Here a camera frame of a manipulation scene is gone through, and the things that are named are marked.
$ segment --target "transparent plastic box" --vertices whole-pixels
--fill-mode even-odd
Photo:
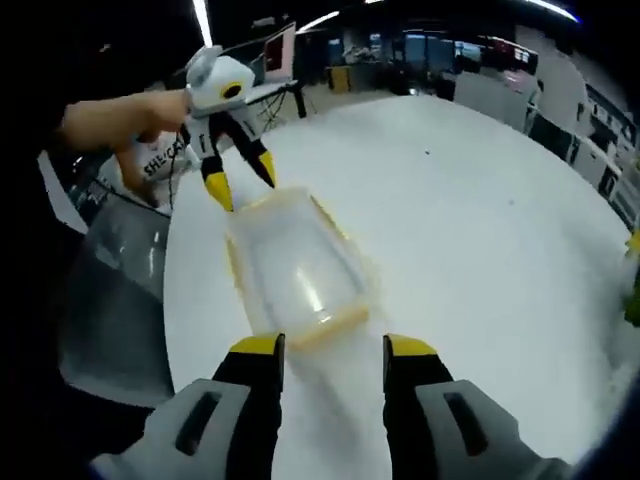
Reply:
[[[303,188],[230,215],[227,247],[254,334],[306,350],[367,321],[372,285],[354,245]]]

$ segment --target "desk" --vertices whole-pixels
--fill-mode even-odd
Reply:
[[[263,140],[280,186],[308,187],[371,259],[389,331],[434,345],[455,378],[519,420],[539,454],[575,462],[587,451],[608,421],[603,339],[621,309],[629,235],[605,199],[544,147],[435,97],[339,108]],[[266,191],[235,149],[224,161],[236,201]],[[199,173],[182,182],[164,284],[176,390],[210,377],[251,334],[229,272],[226,214]],[[287,369],[274,479],[391,478],[388,449],[351,464],[337,455],[337,439],[309,425],[316,406],[300,389]],[[356,462],[369,477],[351,475]]]
[[[283,92],[292,92],[296,100],[296,107],[298,109],[298,116],[305,118],[307,116],[307,109],[304,105],[304,98],[302,97],[302,85],[297,80],[291,80],[290,82],[278,82],[278,83],[264,83],[262,85],[255,86],[251,89],[245,101],[248,105],[266,100],[269,97],[273,97]]]

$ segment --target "black ceiling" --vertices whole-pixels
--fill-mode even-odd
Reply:
[[[73,3],[72,15],[60,28],[73,32],[74,54],[86,66],[86,78],[78,82],[87,90],[84,96],[142,88],[184,65],[202,42],[191,0]],[[602,62],[640,110],[639,82],[631,74],[637,68],[631,63],[640,58],[633,43],[640,26],[640,2],[571,0],[562,6],[581,23],[574,24],[524,0],[385,0],[373,5],[364,5],[364,0],[208,0],[212,35],[224,46],[268,33],[269,27],[252,28],[260,18],[273,16],[278,24],[296,20],[301,26],[333,10],[342,13],[324,27],[391,29],[408,22],[431,22],[461,32],[508,37],[513,36],[515,24],[527,24],[562,32],[572,36],[580,50]],[[86,87],[96,82],[99,87]]]

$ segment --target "fluorescent light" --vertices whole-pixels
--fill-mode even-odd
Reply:
[[[200,33],[202,33],[202,40],[205,47],[212,47],[213,40],[211,39],[211,30],[209,29],[209,19],[207,18],[207,6],[205,0],[192,0],[193,8],[196,11],[196,18],[198,19],[198,25],[200,25]]]
[[[524,1],[528,3],[533,3],[534,5],[538,5],[539,7],[542,7],[542,8],[546,8],[547,10],[557,13],[558,15],[562,15],[563,17],[568,18],[569,20],[573,20],[576,23],[580,23],[580,20],[578,20],[577,17],[574,17],[565,9],[560,8],[557,5],[554,5],[552,3],[545,2],[544,0],[524,0]]]
[[[340,12],[336,10],[335,12],[327,13],[326,15],[320,18],[316,18],[313,22],[309,22],[305,26],[300,27],[300,29],[296,32],[296,35],[299,35],[300,33],[305,33],[307,30],[315,27],[316,25],[320,25],[322,22],[326,22],[330,18],[337,17],[338,15],[340,15]]]

